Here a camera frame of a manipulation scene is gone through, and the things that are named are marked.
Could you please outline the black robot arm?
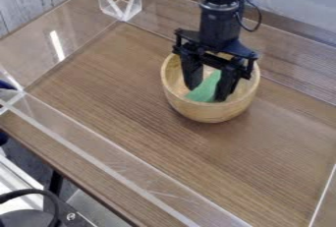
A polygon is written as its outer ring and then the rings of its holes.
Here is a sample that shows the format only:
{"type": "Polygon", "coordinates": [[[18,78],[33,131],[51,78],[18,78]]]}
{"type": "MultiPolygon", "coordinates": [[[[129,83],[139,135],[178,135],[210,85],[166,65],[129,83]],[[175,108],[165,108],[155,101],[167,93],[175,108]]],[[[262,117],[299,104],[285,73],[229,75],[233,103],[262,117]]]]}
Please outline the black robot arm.
{"type": "Polygon", "coordinates": [[[201,0],[201,21],[197,30],[174,31],[173,53],[179,56],[183,84],[193,90],[203,81],[203,66],[219,70],[213,100],[223,101],[234,92],[239,79],[251,77],[257,53],[241,44],[239,29],[253,32],[255,27],[242,25],[243,4],[250,0],[201,0]]]}

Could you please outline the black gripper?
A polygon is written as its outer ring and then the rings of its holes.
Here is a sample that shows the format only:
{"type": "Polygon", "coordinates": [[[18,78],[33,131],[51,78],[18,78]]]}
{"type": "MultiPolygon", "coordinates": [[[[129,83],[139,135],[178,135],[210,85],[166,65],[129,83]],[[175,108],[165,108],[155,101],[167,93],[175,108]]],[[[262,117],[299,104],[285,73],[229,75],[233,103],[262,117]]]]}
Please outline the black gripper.
{"type": "Polygon", "coordinates": [[[233,93],[238,80],[250,79],[257,53],[237,38],[206,42],[201,40],[198,31],[181,28],[174,30],[174,35],[173,53],[181,58],[186,88],[193,90],[199,85],[203,66],[210,66],[219,70],[213,99],[223,101],[233,93]]]}

